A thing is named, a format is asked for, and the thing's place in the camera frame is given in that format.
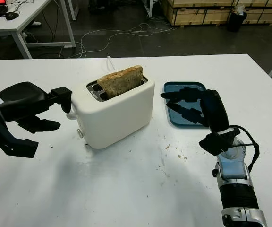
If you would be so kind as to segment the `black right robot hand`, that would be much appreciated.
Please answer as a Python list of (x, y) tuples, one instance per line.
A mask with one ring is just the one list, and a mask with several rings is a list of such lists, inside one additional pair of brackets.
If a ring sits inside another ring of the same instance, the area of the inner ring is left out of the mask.
[[(216, 90), (201, 91), (197, 88), (185, 87), (179, 91), (162, 93), (161, 97), (168, 100), (167, 107), (192, 123), (199, 123), (208, 127), (212, 132), (220, 132), (229, 128), (225, 107)], [(178, 102), (182, 100), (186, 103), (199, 101), (201, 110), (187, 109), (179, 105)]]

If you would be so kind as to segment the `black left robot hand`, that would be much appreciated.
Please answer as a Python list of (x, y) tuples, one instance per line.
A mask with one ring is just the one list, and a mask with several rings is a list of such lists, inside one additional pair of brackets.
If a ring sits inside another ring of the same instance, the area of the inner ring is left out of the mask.
[(37, 115), (48, 111), (55, 103), (69, 113), (71, 95), (72, 91), (66, 87), (46, 93), (31, 82), (21, 82), (0, 92), (0, 111), (5, 121), (15, 121), (30, 133), (54, 131), (60, 127), (59, 122), (40, 119)]

